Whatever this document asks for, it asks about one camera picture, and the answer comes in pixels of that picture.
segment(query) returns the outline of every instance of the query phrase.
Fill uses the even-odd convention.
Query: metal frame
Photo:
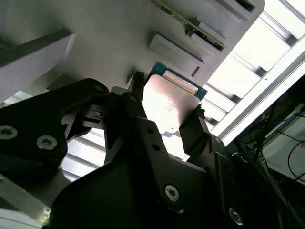
[[[211,131],[225,145],[235,139],[266,108],[305,73],[303,36],[259,83]]]

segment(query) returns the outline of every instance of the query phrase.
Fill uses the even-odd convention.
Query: white panel
[[[37,229],[23,223],[0,218],[0,229]]]
[[[29,99],[31,97],[32,97],[31,95],[29,95],[29,94],[27,94],[23,91],[18,91],[13,96],[11,96],[7,100],[5,100],[4,103],[6,103],[8,105],[11,105],[11,104],[15,104],[17,102],[20,102],[22,100]]]
[[[181,159],[185,158],[186,154],[184,153],[182,139],[180,137],[176,135],[172,135],[171,137],[163,136],[162,140],[169,154]]]
[[[255,73],[229,55],[208,83],[243,98],[259,80]]]
[[[204,67],[202,60],[159,34],[154,36],[148,49],[177,66],[187,76],[195,77],[200,69]]]
[[[298,1],[300,5],[302,4],[303,6],[300,9],[304,11],[304,1],[294,1]],[[302,37],[305,33],[305,24],[279,0],[267,0],[264,10],[297,38]]]
[[[97,134],[99,134],[99,135],[101,135],[101,136],[103,136],[103,137],[105,136],[104,130],[92,128],[92,131],[97,133]]]
[[[289,50],[289,46],[278,38],[258,19],[233,49],[252,66],[269,71]]]
[[[205,110],[204,115],[211,117],[215,119],[216,121],[222,120],[222,118],[225,116],[225,112],[218,109],[216,106],[214,106],[209,101],[203,99],[201,102],[201,107]]]
[[[157,55],[147,50],[152,31],[158,31],[199,58],[208,58],[206,73],[196,79],[199,85],[204,85],[264,7],[263,0],[252,0],[256,7],[253,19],[248,21],[237,20],[215,0],[162,0],[185,18],[204,18],[203,23],[228,39],[221,55],[206,57],[206,52],[184,35],[182,23],[148,0],[95,0],[92,4],[83,0],[9,2],[4,34],[22,43],[44,34],[48,28],[65,25],[77,34],[65,70],[72,75],[97,79],[109,87],[124,87],[126,80],[122,76],[133,66],[149,73],[158,61]]]
[[[73,161],[69,158],[64,158],[62,162],[62,169],[73,173],[77,176],[83,177],[84,175],[87,175],[88,173],[94,171],[95,169],[89,166],[86,166],[84,164],[81,164],[79,162]]]
[[[58,31],[53,34],[57,40],[50,44],[45,40],[33,40],[24,45],[6,50],[11,55],[9,63],[0,60],[0,100],[4,101],[19,90],[30,85],[34,80],[64,61],[69,54],[75,35],[67,31]]]
[[[105,152],[87,146],[76,140],[72,140],[68,143],[68,153],[99,166],[104,165],[106,157]]]
[[[291,124],[285,131],[282,131],[283,133],[294,137],[299,140],[305,139],[305,119],[299,118]],[[276,170],[279,173],[282,173],[286,175],[287,177],[290,177],[291,179],[295,179],[293,174],[290,172],[288,167],[288,155],[292,148],[297,144],[298,142],[283,135],[278,134],[276,135],[271,142],[269,142],[263,149],[263,154],[267,159],[268,165],[270,168]],[[290,157],[290,167],[292,171],[296,175],[300,175],[303,172],[305,172],[305,148],[299,145],[295,148],[293,153]]]
[[[305,2],[303,0],[286,0],[292,7],[305,17]]]
[[[215,91],[213,88],[207,85],[203,86],[203,88],[208,91],[208,93],[204,98],[207,101],[220,107],[224,111],[229,112],[235,106],[235,103],[233,103],[231,100],[229,100],[228,98],[224,97],[223,95]]]

